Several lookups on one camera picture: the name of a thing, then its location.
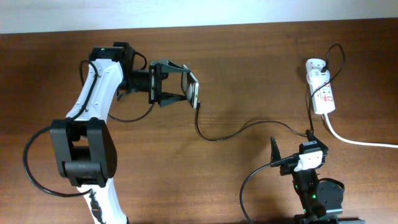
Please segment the white robotic arm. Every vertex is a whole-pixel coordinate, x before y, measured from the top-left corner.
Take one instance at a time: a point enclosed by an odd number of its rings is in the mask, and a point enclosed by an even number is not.
[[[104,120],[108,117],[113,95],[123,80],[123,70],[119,62],[111,59],[96,59],[92,61],[98,71],[97,81],[90,96],[86,110],[75,121],[89,121],[91,118]],[[74,107],[67,114],[67,118],[79,113],[83,102],[87,99],[90,87],[95,76],[94,68],[89,65],[88,76],[85,85]],[[113,184],[113,178],[106,181],[105,187],[96,184],[82,184],[77,187],[80,192],[91,189],[90,194],[84,195],[91,211],[95,224],[115,223],[127,224],[126,215],[121,210],[118,196]]]
[[[144,58],[145,65],[140,70],[132,69],[135,55]],[[192,99],[197,97],[197,88],[188,98],[184,88],[182,90],[185,96],[162,92],[162,81],[169,73],[181,73],[182,77],[189,73],[191,77],[193,75],[190,70],[168,60],[160,60],[153,61],[149,70],[145,71],[146,58],[135,52],[127,42],[115,42],[112,47],[95,47],[88,59],[80,63],[82,83],[83,63],[89,64],[89,70],[77,102],[66,119],[53,120],[50,126],[35,133],[27,142],[23,153],[24,169],[30,181],[47,194],[58,197],[84,196],[96,224],[128,224],[129,220],[121,210],[114,188],[113,177],[118,155],[106,126],[115,91],[126,91],[122,95],[118,94],[118,100],[125,94],[141,91],[148,93],[152,106],[158,103],[162,107],[190,99],[194,108],[197,101]],[[198,86],[195,78],[187,80],[196,81],[196,87]],[[56,192],[45,188],[34,179],[28,166],[28,150],[34,140],[46,131],[50,131],[60,175],[68,178],[71,185],[77,187],[81,193]],[[80,139],[87,139],[88,145],[75,145]]]

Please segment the robotic arm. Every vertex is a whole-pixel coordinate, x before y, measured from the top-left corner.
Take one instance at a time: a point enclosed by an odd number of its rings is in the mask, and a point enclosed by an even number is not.
[[[66,119],[54,120],[51,125],[58,171],[80,192],[91,190],[84,198],[96,224],[129,223],[114,188],[118,156],[106,127],[115,91],[148,92],[149,103],[158,102],[160,106],[187,99],[184,95],[162,92],[162,80],[170,72],[182,76],[190,73],[186,66],[162,60],[152,62],[148,72],[132,70],[135,54],[125,42],[94,48],[89,56],[87,80],[77,102]],[[73,144],[81,138],[87,138],[88,146]]]
[[[345,186],[342,182],[331,178],[318,179],[317,169],[325,163],[328,147],[317,139],[310,130],[306,131],[308,142],[302,143],[299,153],[282,160],[274,138],[271,138],[271,163],[283,161],[276,166],[280,175],[292,175],[293,186],[303,207],[304,214],[295,215],[296,224],[364,224],[364,220],[340,220],[343,213],[343,194]]]

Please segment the white wall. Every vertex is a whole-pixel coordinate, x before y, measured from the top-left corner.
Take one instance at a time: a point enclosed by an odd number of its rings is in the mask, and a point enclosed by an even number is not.
[[[0,33],[398,17],[398,0],[0,0]]]

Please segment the black bracket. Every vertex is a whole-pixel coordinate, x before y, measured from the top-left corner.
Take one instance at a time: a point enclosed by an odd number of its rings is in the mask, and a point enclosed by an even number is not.
[[[68,178],[72,186],[96,184],[105,187],[116,172],[118,155],[105,121],[53,120],[51,139],[60,175]],[[75,146],[73,142],[87,138],[88,146]]]
[[[158,102],[160,107],[186,100],[187,97],[175,93],[162,92],[162,80],[169,77],[169,73],[191,72],[169,60],[155,60],[149,65],[149,103]]]
[[[123,80],[120,86],[129,90],[132,88],[129,74],[134,64],[135,55],[136,51],[128,42],[114,42],[112,47],[95,47],[89,54],[88,59],[91,61],[111,59],[113,62],[120,62],[123,70]]]

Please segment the white power strip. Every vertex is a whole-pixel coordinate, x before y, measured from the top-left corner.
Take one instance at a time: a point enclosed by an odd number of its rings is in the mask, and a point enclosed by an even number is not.
[[[330,79],[330,72],[326,70],[325,72],[321,72],[322,68],[326,65],[325,61],[322,59],[312,58],[307,60],[305,63],[305,67],[307,68],[307,81],[310,84],[311,95],[313,95],[314,91],[316,91],[319,87],[326,84]],[[312,98],[313,110],[316,114],[322,114],[323,119],[325,119],[326,124],[334,137],[338,138],[347,143],[358,144],[362,146],[378,146],[378,147],[392,147],[398,148],[398,145],[393,144],[384,144],[384,143],[370,143],[370,142],[358,142],[345,139],[339,136],[335,130],[331,127],[328,113],[334,111],[335,107],[335,99],[331,93],[330,83],[322,87],[322,89],[318,90]]]
[[[311,95],[319,87],[327,83],[330,79],[330,73],[321,72],[322,68],[325,66],[325,61],[322,59],[309,59],[305,63],[305,68],[307,68],[307,81],[310,84]],[[318,90],[312,98],[313,110],[316,114],[330,113],[336,109],[335,99],[331,92],[330,83]]]

